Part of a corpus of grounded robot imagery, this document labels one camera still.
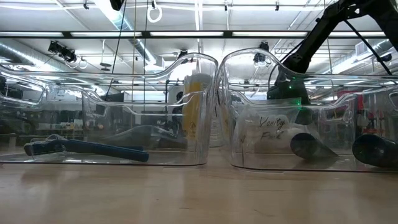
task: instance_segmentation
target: workbench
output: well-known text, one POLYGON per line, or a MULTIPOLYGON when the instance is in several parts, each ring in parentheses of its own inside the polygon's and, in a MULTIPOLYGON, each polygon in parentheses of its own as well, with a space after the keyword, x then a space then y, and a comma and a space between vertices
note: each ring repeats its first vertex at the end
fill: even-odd
POLYGON ((398 175, 3 164, 0 223, 396 223, 398 175))

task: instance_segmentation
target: ductwork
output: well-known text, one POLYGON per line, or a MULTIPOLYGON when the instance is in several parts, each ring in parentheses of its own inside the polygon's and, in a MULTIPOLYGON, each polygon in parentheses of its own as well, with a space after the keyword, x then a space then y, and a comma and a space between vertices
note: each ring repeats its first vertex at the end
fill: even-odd
MULTIPOLYGON (((10 62, 12 63, 30 65, 32 67, 35 67, 36 71, 38 72, 73 72, 73 73, 77 72, 76 70, 66 66, 64 63, 52 59, 36 50, 33 50, 31 47, 28 47, 12 39, 1 40, 0 57, 9 59, 10 62)), ((31 73, 31 72, 18 72, 18 71, 6 70, 4 67, 0 68, 0 73, 1 72, 6 72, 11 75, 35 74, 35 72, 31 73)), ((67 79, 69 79, 69 81, 67 82, 76 82, 76 85, 78 85, 81 82, 83 83, 96 82, 95 80, 91 80, 89 78, 78 78, 78 76, 74 78, 72 74, 67 79)), ((108 87, 106 86, 90 85, 85 87, 90 88, 92 90, 97 89, 98 91, 104 94, 108 91, 108 87)), ((114 94, 114 93, 120 93, 120 91, 115 90, 114 88, 109 89, 109 94, 114 94)))
MULTIPOLYGON (((372 48, 374 49, 374 51, 378 55, 385 54, 387 51, 389 51, 393 47, 392 43, 389 40, 383 40, 381 42, 377 41, 377 42, 373 42, 373 43, 370 42, 370 44, 371 44, 372 48)), ((358 57, 358 52, 356 50, 354 50, 351 53, 345 55, 344 57, 339 58, 338 60, 334 61, 331 65, 332 72, 334 74, 341 73, 344 71, 341 69, 341 67, 343 67, 343 68, 346 67, 347 69, 350 69, 350 67, 349 67, 350 65, 353 65, 354 63, 358 63, 362 60, 365 60, 365 59, 371 57, 372 55, 373 54, 370 53, 368 56, 361 55, 361 56, 365 56, 365 57, 358 57)), ((325 74, 325 73, 330 73, 329 66, 327 66, 317 72, 317 74, 325 74)))
MULTIPOLYGON (((387 67, 393 75, 396 75, 398 73, 398 63, 397 62, 393 62, 392 65, 389 65, 387 67)), ((384 68, 380 68, 380 69, 370 73, 370 75, 387 75, 387 72, 384 68)))
POLYGON ((52 59, 32 48, 12 39, 2 39, 0 42, 0 56, 8 58, 12 63, 31 65, 43 72, 75 72, 55 59, 52 59))
MULTIPOLYGON (((134 31, 133 26, 127 21, 126 18, 123 18, 122 13, 112 9, 109 1, 94 0, 94 2, 102 11, 102 13, 112 22, 113 26, 115 26, 117 30, 134 31)), ((151 68, 155 68, 158 71, 164 70, 163 58, 153 54, 147 47, 145 47, 145 44, 141 40, 128 39, 128 41, 134 46, 139 55, 145 59, 146 64, 155 65, 156 67, 151 66, 151 68)))

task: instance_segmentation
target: fluorescent light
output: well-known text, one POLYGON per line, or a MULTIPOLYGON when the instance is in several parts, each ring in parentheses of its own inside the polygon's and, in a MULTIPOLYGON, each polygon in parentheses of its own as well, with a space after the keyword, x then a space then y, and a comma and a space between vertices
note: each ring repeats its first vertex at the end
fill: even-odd
POLYGON ((235 37, 305 37, 308 32, 233 32, 235 37))
POLYGON ((0 32, 5 37, 63 37, 61 32, 0 32))
MULTIPOLYGON (((134 37, 134 32, 71 32, 74 37, 134 37)), ((140 37, 141 32, 135 32, 136 37, 140 37)))
MULTIPOLYGON (((228 7, 228 9, 236 11, 275 11, 275 6, 230 6, 228 7)), ((279 9, 279 11, 322 11, 324 9, 325 8, 323 6, 319 7, 283 6, 279 9)))
POLYGON ((363 83, 363 82, 366 82, 366 80, 348 82, 348 83, 345 83, 345 85, 354 85, 354 84, 359 84, 359 83, 363 83))
POLYGON ((192 32, 151 32, 153 37, 170 37, 170 36, 184 36, 184 37, 206 37, 206 36, 222 36, 224 32, 213 32, 213 31, 192 31, 192 32))
MULTIPOLYGON (((363 37, 385 37, 383 32, 363 31, 359 32, 363 37)), ((329 37, 357 37, 354 32, 332 32, 329 37)))
POLYGON ((337 96, 329 96, 328 98, 325 98, 323 100, 325 100, 325 101, 335 101, 335 100, 338 100, 338 97, 337 96))

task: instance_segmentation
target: ceiling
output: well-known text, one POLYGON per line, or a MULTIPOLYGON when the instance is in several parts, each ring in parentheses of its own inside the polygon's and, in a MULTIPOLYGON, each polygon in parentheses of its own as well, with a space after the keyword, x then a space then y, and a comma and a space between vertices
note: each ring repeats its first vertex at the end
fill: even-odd
MULTIPOLYGON (((106 15, 96 7, 94 1, 88 1, 89 10, 82 8, 84 0, 0 0, 0 30, 18 31, 115 31, 117 30, 106 15), (79 9, 62 9, 68 7, 80 7, 79 9), (46 8, 43 10, 32 10, 33 8, 46 8)), ((195 30, 195 11, 194 0, 157 0, 157 4, 164 8, 159 22, 149 22, 147 20, 146 5, 150 1, 127 1, 125 16, 127 21, 135 27, 135 30, 195 30), (189 7, 191 10, 169 9, 171 7, 189 7)), ((268 0, 228 0, 231 7, 243 6, 245 10, 230 10, 229 14, 223 10, 223 0, 203 0, 203 8, 217 7, 219 10, 203 11, 202 23, 200 28, 203 30, 226 30, 227 21, 230 30, 311 30, 315 26, 315 19, 322 16, 324 0, 280 0, 280 11, 273 10, 275 1, 268 0), (301 11, 308 3, 307 9, 313 11, 301 11), (284 6, 295 6, 291 11, 282 10, 284 6)), ((153 18, 157 17, 157 12, 151 13, 153 18)), ((378 25, 370 17, 362 17, 351 20, 352 25, 357 30, 380 30, 378 25)), ((335 30, 350 30, 346 24, 339 24, 335 30)), ((48 52, 51 40, 56 39, 16 39, 16 41, 28 46, 30 49, 40 52, 47 56, 52 56, 48 52)), ((147 39, 142 40, 145 46, 155 55, 163 57, 166 66, 171 65, 177 58, 181 49, 189 52, 198 52, 198 42, 196 39, 147 39)), ((223 57, 231 52, 258 47, 264 39, 201 39, 203 44, 202 53, 210 55, 222 61, 223 57)), ((281 59, 290 49, 295 47, 300 40, 297 39, 266 39, 273 54, 281 59)), ((126 39, 120 41, 109 39, 105 41, 104 54, 103 42, 99 39, 62 39, 59 42, 70 49, 75 49, 76 54, 83 57, 89 65, 86 69, 77 67, 79 72, 103 73, 100 62, 109 64, 114 63, 114 54, 117 51, 114 73, 143 73, 144 63, 138 57, 138 52, 134 51, 133 45, 126 39)), ((333 39, 325 42, 320 50, 314 55, 308 72, 315 73, 323 68, 330 66, 330 60, 335 61, 355 50, 355 45, 359 39, 333 39)), ((61 58, 54 56, 53 59, 62 61, 61 58)))

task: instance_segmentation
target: dark blue object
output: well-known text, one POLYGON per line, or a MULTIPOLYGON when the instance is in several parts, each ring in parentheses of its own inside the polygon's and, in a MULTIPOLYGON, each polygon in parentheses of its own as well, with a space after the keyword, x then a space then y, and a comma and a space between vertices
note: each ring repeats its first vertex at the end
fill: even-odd
POLYGON ((79 140, 56 139, 49 142, 28 144, 25 145, 24 149, 28 156, 67 151, 99 154, 140 162, 147 162, 149 159, 149 154, 144 152, 142 146, 117 147, 79 140))
POLYGON ((306 160, 338 156, 309 133, 296 134, 290 142, 290 148, 296 156, 306 160))
POLYGON ((364 134, 353 144, 355 158, 365 164, 384 168, 398 167, 398 144, 374 134, 364 134))

